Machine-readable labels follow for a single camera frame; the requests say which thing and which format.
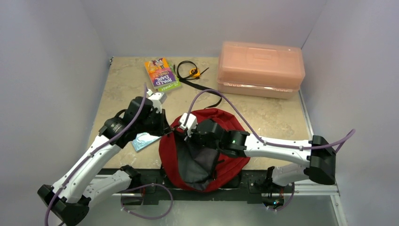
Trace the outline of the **translucent orange plastic box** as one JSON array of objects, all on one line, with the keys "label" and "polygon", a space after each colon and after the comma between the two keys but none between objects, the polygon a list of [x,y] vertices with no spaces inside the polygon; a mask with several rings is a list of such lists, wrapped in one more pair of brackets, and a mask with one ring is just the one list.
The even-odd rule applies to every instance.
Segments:
[{"label": "translucent orange plastic box", "polygon": [[305,78],[300,48],[225,41],[217,86],[223,93],[290,99]]}]

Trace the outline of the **light blue notebook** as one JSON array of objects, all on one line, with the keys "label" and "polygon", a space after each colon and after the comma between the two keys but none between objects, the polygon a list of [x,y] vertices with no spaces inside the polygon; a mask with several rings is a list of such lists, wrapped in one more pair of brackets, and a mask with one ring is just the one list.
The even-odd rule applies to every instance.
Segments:
[{"label": "light blue notebook", "polygon": [[137,134],[136,138],[132,141],[132,146],[134,150],[138,153],[151,145],[152,143],[158,141],[161,137],[153,136],[149,133]]}]

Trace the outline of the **purple Roald Dahl book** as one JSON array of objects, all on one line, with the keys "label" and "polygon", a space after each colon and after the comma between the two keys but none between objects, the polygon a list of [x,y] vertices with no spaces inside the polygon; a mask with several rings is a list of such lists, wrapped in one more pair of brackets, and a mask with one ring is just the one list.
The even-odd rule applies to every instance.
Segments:
[{"label": "purple Roald Dahl book", "polygon": [[176,77],[165,58],[162,57],[147,61],[144,63],[144,66],[155,89],[176,82]]}]

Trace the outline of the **red student backpack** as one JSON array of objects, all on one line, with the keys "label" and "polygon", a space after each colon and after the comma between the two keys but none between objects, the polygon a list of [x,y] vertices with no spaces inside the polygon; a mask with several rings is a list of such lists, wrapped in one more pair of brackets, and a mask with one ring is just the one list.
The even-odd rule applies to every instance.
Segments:
[{"label": "red student backpack", "polygon": [[[236,117],[212,105],[210,108],[192,111],[198,126],[216,125],[223,132],[243,131]],[[219,148],[200,146],[185,137],[179,128],[177,117],[171,126],[174,132],[160,140],[161,168],[167,178],[178,188],[189,191],[212,192],[234,179],[250,161],[244,154],[233,157],[223,154]]]}]

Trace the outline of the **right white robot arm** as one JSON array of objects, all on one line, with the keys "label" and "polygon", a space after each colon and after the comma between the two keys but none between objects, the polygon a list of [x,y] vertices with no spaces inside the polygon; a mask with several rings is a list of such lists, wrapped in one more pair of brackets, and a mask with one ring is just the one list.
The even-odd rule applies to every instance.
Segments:
[{"label": "right white robot arm", "polygon": [[186,130],[190,141],[231,158],[263,157],[289,162],[283,167],[269,168],[264,185],[271,192],[305,179],[322,185],[335,183],[336,153],[323,137],[297,141],[260,137],[246,131],[226,130],[211,119],[182,122],[180,127]]}]

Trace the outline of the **green paperback book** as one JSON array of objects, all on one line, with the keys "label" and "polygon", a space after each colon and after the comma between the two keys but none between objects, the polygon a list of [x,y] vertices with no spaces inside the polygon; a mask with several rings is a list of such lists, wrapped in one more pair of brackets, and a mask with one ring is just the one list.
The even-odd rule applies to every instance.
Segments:
[{"label": "green paperback book", "polygon": [[182,86],[182,85],[181,85],[181,82],[179,81],[179,78],[178,78],[178,76],[177,76],[177,74],[176,74],[175,65],[173,65],[173,64],[172,64],[171,62],[169,62],[169,61],[167,61],[167,63],[168,63],[168,65],[169,65],[169,67],[170,67],[170,69],[171,69],[171,71],[172,71],[172,73],[173,73],[173,75],[174,75],[176,81],[173,82],[173,83],[170,83],[170,84],[168,84],[168,85],[166,85],[166,86],[164,86],[164,87],[158,88],[158,89],[157,89],[158,92],[169,92],[169,91],[172,91],[172,90],[175,90],[175,89],[179,89],[179,88],[181,88],[181,86]]}]

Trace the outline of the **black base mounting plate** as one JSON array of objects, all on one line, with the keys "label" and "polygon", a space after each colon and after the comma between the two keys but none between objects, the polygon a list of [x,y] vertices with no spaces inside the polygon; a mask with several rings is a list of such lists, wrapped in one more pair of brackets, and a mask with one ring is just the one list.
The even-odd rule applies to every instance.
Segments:
[{"label": "black base mounting plate", "polygon": [[118,195],[136,198],[135,201],[122,202],[127,205],[157,205],[159,201],[245,201],[280,210],[292,200],[295,185],[272,183],[273,169],[241,170],[231,178],[227,178],[226,173],[213,174],[198,183],[187,183],[179,177],[170,178],[164,168],[134,169],[123,166],[102,169],[102,179],[91,183],[84,190],[83,197],[91,199],[90,206]]}]

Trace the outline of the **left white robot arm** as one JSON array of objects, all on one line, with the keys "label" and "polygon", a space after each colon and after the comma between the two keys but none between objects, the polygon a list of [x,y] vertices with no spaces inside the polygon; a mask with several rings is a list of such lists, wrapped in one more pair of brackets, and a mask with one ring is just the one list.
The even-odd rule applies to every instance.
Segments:
[{"label": "left white robot arm", "polygon": [[99,182],[91,181],[138,134],[160,137],[171,131],[162,108],[165,99],[165,94],[157,92],[131,100],[127,109],[104,122],[89,149],[67,173],[54,184],[39,188],[38,195],[47,206],[45,225],[50,213],[54,213],[65,225],[75,226],[90,208],[114,193],[143,192],[148,186],[156,186],[154,180],[144,179],[130,165],[122,166]]}]

